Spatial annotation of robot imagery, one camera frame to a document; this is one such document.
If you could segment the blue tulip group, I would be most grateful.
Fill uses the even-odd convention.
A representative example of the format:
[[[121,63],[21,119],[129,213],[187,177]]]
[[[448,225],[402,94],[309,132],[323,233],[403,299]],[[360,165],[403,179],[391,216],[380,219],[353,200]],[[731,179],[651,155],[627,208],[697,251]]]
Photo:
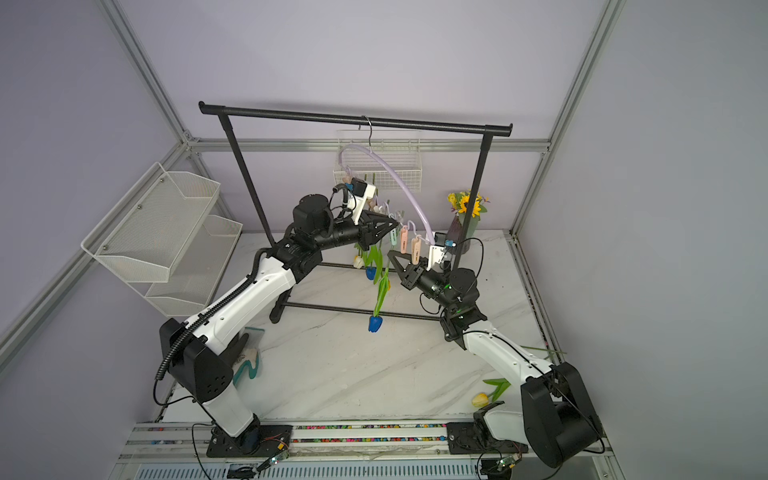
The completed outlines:
[[[366,277],[374,284],[377,284],[383,275],[383,255],[377,245],[371,246],[363,254]]]
[[[391,289],[389,280],[389,266],[377,269],[376,274],[374,275],[373,283],[377,288],[377,296],[372,314],[369,317],[368,331],[370,333],[378,332],[383,324],[381,309],[383,307],[384,300]]]

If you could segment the lilac clip hanger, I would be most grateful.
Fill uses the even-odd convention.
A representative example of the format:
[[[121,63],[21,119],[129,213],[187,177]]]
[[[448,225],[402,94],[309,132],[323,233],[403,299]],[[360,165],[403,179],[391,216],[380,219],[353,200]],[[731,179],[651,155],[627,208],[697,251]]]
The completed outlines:
[[[369,138],[372,138],[373,129],[368,128],[367,133],[369,134]],[[368,205],[363,211],[375,211],[381,214],[385,214],[399,222],[397,225],[399,227],[399,246],[397,249],[401,253],[409,253],[411,255],[411,263],[416,265],[420,262],[421,258],[427,259],[429,246],[433,242],[433,229],[431,228],[430,222],[424,210],[421,208],[416,197],[414,196],[414,193],[412,193],[402,183],[400,177],[389,168],[389,165],[384,160],[373,153],[371,153],[371,157],[380,162],[383,167],[389,170],[393,178],[401,185],[402,190],[400,192],[411,204],[412,211],[418,215],[422,223],[422,228],[417,229],[416,223],[407,217],[407,212],[405,210],[399,210],[392,204],[391,193],[394,191],[379,192],[375,185],[376,194],[374,198],[369,201]],[[342,202],[342,211],[344,213],[349,213],[345,208],[345,200],[348,196],[348,190],[345,184],[349,183],[352,178],[345,179],[341,183],[336,183],[336,188],[344,193],[344,200]]]

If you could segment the white tulip group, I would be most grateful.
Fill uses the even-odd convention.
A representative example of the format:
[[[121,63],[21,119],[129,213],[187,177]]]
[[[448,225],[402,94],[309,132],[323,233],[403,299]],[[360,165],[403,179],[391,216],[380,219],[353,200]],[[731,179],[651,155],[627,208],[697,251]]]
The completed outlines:
[[[355,244],[356,255],[353,259],[353,267],[355,269],[363,269],[367,267],[366,250],[359,244]]]

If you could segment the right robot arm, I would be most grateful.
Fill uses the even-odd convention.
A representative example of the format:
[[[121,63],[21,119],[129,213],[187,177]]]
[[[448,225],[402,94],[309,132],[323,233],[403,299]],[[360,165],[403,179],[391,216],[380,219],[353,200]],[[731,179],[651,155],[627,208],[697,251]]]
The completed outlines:
[[[477,275],[459,267],[436,271],[424,258],[412,263],[390,251],[401,285],[417,289],[441,308],[445,340],[481,358],[520,392],[521,411],[499,405],[484,410],[480,423],[492,438],[527,445],[550,468],[603,441],[604,430],[579,371],[548,363],[504,336],[477,305]]]

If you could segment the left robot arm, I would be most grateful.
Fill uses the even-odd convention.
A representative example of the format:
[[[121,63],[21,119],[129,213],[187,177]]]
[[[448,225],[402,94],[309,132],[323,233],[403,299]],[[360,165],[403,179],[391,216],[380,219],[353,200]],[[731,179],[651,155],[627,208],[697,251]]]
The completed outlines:
[[[334,215],[327,197],[303,197],[284,237],[255,256],[251,271],[239,284],[200,313],[161,326],[163,359],[155,378],[171,374],[221,431],[254,446],[260,422],[239,397],[224,352],[258,313],[322,262],[323,251],[353,244],[367,249],[397,225],[395,219],[366,209],[362,200]]]

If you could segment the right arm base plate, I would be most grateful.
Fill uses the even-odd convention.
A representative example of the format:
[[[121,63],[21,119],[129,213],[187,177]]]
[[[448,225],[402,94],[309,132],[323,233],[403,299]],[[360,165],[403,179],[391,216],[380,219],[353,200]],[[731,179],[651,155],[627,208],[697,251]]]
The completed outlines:
[[[475,411],[471,421],[448,422],[446,437],[451,455],[515,453],[529,451],[522,414],[505,410],[504,401],[495,401]]]

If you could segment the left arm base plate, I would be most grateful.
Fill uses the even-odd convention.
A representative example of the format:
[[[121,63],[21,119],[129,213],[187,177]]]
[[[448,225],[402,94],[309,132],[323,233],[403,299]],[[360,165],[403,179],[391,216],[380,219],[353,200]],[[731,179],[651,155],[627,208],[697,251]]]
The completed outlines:
[[[229,436],[220,427],[212,429],[208,458],[271,458],[289,448],[291,425],[265,425],[247,429],[238,437]]]

